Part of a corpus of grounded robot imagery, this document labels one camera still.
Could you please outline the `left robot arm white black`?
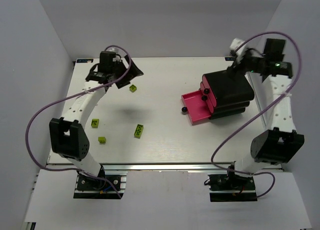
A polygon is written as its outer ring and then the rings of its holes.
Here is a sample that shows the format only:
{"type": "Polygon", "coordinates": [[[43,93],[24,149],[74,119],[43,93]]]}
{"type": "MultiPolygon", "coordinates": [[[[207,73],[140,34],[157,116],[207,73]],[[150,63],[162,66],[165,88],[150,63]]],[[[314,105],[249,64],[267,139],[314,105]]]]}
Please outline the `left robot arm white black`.
{"type": "Polygon", "coordinates": [[[85,126],[93,109],[106,94],[109,87],[122,88],[143,72],[126,54],[121,57],[119,48],[107,48],[99,56],[86,76],[83,88],[72,106],[59,118],[49,123],[51,149],[78,168],[80,174],[93,177],[104,176],[103,166],[90,154],[90,141],[85,126]]]}

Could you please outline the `lime square lego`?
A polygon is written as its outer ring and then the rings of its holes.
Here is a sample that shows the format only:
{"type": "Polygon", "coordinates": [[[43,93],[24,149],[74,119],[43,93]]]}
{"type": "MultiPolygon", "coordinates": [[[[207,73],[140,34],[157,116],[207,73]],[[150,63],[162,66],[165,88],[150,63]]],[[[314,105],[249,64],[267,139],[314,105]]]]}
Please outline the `lime square lego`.
{"type": "Polygon", "coordinates": [[[106,143],[106,138],[104,137],[104,136],[99,136],[98,137],[98,142],[100,143],[100,144],[105,144],[106,143]]]}
{"type": "Polygon", "coordinates": [[[129,90],[130,90],[131,92],[135,92],[135,91],[137,90],[137,87],[136,87],[135,85],[131,85],[131,86],[129,87],[129,90]]]}

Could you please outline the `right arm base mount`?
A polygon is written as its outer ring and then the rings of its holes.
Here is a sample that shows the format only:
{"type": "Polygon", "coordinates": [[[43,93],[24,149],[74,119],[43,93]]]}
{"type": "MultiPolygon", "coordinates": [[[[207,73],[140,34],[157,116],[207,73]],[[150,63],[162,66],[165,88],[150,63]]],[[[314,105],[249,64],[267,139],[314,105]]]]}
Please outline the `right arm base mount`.
{"type": "Polygon", "coordinates": [[[204,182],[209,187],[210,202],[252,202],[257,201],[256,186],[253,177],[242,177],[231,172],[210,174],[204,182]]]}

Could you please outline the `pink drawer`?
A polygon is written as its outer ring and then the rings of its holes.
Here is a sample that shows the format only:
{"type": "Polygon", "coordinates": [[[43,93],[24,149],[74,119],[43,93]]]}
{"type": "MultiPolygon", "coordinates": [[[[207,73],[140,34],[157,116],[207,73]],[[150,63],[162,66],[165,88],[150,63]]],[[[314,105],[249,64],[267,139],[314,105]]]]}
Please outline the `pink drawer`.
{"type": "Polygon", "coordinates": [[[203,83],[203,86],[204,86],[204,90],[203,92],[208,96],[208,98],[210,99],[211,101],[211,104],[213,107],[216,107],[217,106],[217,100],[216,100],[216,97],[213,93],[213,90],[211,89],[211,86],[208,82],[208,79],[206,78],[205,75],[202,76],[202,83],[203,83]]]}
{"type": "Polygon", "coordinates": [[[202,100],[202,96],[201,90],[181,95],[181,101],[183,103],[181,111],[188,115],[192,125],[198,124],[211,117],[207,102],[202,100]]]}
{"type": "Polygon", "coordinates": [[[202,92],[202,97],[201,97],[202,100],[206,102],[209,111],[213,114],[213,113],[214,113],[214,110],[215,110],[215,107],[213,107],[213,105],[211,104],[210,99],[209,99],[208,96],[204,93],[204,85],[203,85],[202,82],[200,83],[200,90],[201,90],[201,92],[202,92]]]}

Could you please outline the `pink top drawer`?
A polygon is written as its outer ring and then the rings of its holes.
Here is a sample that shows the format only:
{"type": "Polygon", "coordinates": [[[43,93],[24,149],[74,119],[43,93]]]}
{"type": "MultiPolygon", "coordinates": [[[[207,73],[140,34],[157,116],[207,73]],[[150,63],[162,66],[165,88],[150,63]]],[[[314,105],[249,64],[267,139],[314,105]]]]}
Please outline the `pink top drawer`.
{"type": "Polygon", "coordinates": [[[205,75],[202,76],[202,83],[203,83],[203,86],[204,86],[204,90],[203,92],[208,96],[208,98],[210,99],[211,101],[211,104],[213,107],[216,107],[217,106],[217,100],[216,100],[216,97],[213,93],[213,90],[211,89],[211,86],[208,82],[208,79],[206,78],[205,75]]]}

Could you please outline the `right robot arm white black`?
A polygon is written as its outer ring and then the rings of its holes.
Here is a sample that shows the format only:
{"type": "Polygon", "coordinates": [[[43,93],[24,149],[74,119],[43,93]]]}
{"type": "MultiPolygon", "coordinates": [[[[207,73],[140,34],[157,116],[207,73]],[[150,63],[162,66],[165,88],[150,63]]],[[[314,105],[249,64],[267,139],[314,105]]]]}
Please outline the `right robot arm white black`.
{"type": "Polygon", "coordinates": [[[237,105],[258,99],[258,116],[265,124],[263,133],[256,136],[250,151],[233,164],[234,173],[249,177],[262,168],[289,162],[305,142],[297,133],[291,109],[290,90],[298,76],[290,62],[284,61],[285,40],[270,39],[263,53],[253,55],[244,40],[235,38],[230,45],[234,62],[226,70],[231,91],[228,99],[237,105]]]}

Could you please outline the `lime long lego brick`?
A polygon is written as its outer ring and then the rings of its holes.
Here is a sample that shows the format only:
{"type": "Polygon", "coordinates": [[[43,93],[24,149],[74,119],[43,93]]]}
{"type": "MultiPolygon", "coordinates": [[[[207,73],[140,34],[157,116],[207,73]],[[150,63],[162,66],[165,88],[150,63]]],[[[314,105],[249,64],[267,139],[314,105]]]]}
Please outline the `lime long lego brick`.
{"type": "Polygon", "coordinates": [[[143,129],[144,129],[144,126],[138,124],[138,125],[136,126],[135,131],[134,131],[134,137],[140,139],[140,137],[141,137],[141,135],[142,135],[142,132],[143,132],[143,129]]]}

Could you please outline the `pink bottom drawer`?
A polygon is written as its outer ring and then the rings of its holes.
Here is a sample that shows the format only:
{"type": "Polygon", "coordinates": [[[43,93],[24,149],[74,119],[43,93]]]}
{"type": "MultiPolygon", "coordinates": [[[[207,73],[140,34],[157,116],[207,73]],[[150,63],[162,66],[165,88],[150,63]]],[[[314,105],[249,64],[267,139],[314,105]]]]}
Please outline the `pink bottom drawer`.
{"type": "Polygon", "coordinates": [[[181,101],[183,103],[181,111],[188,115],[192,125],[198,124],[211,117],[207,102],[202,100],[202,96],[201,90],[181,95],[181,101]]]}

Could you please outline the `lime square lego top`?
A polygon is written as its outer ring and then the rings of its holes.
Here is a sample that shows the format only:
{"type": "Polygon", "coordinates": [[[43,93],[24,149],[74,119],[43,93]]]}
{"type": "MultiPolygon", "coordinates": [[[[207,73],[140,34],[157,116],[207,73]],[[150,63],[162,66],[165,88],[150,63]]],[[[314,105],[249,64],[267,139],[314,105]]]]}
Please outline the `lime square lego top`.
{"type": "Polygon", "coordinates": [[[137,87],[136,87],[135,85],[131,85],[131,86],[129,87],[129,90],[130,90],[131,92],[135,92],[135,91],[137,90],[137,87]]]}

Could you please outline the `lime square lego bottom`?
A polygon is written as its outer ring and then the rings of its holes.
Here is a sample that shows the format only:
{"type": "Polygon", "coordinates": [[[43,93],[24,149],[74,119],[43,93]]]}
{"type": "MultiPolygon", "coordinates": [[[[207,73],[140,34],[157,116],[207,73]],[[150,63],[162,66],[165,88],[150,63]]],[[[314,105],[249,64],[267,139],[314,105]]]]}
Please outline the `lime square lego bottom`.
{"type": "Polygon", "coordinates": [[[99,136],[98,137],[98,142],[100,143],[100,144],[105,144],[106,143],[106,138],[104,137],[104,136],[99,136]]]}

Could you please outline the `black drawer cabinet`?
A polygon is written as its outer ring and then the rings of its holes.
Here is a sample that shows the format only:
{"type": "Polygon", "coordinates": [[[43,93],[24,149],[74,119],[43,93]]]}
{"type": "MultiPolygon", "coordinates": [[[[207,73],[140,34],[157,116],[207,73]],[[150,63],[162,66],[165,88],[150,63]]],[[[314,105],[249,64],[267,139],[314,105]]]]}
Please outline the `black drawer cabinet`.
{"type": "Polygon", "coordinates": [[[213,90],[217,105],[210,120],[243,113],[255,97],[245,76],[231,79],[226,70],[204,74],[213,90]]]}

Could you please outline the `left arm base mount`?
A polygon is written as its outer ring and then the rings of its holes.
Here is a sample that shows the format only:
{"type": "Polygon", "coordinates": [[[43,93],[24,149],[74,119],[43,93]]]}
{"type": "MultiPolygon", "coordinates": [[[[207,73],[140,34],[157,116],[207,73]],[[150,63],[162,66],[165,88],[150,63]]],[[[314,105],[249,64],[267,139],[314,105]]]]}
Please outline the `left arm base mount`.
{"type": "Polygon", "coordinates": [[[125,191],[127,182],[126,172],[105,171],[105,178],[111,182],[118,194],[108,181],[92,179],[84,174],[77,173],[73,192],[74,199],[120,199],[125,191]]]}

